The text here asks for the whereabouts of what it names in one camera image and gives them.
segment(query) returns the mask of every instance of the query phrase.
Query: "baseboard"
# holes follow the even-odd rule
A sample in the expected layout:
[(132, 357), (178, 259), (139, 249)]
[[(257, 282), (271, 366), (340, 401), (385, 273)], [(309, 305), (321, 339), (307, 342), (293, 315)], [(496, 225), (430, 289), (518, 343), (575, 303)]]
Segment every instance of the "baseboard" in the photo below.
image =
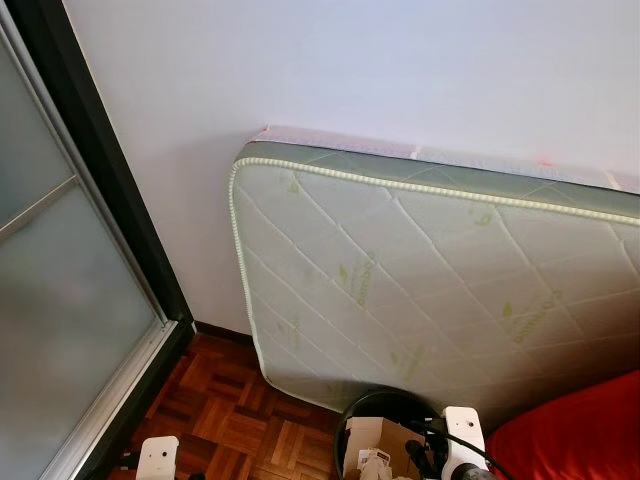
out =
[(190, 324), (181, 322), (176, 325), (171, 336), (102, 435), (75, 480), (107, 478), (193, 336), (193, 328)]
[(204, 333), (205, 335), (210, 335), (212, 337), (224, 338), (225, 340), (230, 340), (241, 345), (253, 346), (253, 337), (246, 333), (234, 332), (233, 330), (227, 330), (226, 328), (217, 327), (204, 322), (196, 321), (195, 324), (198, 333)]

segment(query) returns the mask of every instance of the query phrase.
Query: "cardboard box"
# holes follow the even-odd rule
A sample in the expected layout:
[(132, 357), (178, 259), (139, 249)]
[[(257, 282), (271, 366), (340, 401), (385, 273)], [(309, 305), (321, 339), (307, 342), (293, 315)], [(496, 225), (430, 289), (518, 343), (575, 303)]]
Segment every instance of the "cardboard box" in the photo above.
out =
[(404, 445), (409, 440), (424, 443), (422, 435), (382, 417), (351, 417), (347, 420), (346, 431), (347, 449), (342, 469), (345, 480), (360, 478), (358, 454), (368, 448), (379, 448), (389, 454), (394, 478), (420, 480), (418, 469), (411, 462)]

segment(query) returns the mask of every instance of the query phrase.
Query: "mattress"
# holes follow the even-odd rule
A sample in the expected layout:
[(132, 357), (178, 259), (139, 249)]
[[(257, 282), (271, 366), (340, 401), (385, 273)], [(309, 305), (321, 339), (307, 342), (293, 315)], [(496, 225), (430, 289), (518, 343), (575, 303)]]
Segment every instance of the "mattress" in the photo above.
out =
[(229, 194), (262, 372), (292, 396), (391, 385), (491, 428), (638, 368), (638, 195), (266, 141)]

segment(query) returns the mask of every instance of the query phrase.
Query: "wooden parquet floor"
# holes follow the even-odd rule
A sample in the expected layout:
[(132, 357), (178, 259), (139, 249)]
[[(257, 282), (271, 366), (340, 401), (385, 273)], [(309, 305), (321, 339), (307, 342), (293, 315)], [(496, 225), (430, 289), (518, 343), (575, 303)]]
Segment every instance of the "wooden parquet floor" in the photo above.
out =
[[(131, 439), (175, 435), (179, 480), (328, 480), (334, 412), (291, 398), (262, 378), (253, 347), (198, 334)], [(132, 480), (114, 470), (110, 480)]]

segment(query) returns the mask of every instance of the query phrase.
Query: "red cushion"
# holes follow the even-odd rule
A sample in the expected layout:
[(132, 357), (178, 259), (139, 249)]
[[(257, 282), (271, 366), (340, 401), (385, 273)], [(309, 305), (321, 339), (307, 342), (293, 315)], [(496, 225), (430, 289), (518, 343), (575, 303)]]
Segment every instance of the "red cushion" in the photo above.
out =
[(640, 370), (511, 420), (487, 451), (518, 480), (640, 479)]

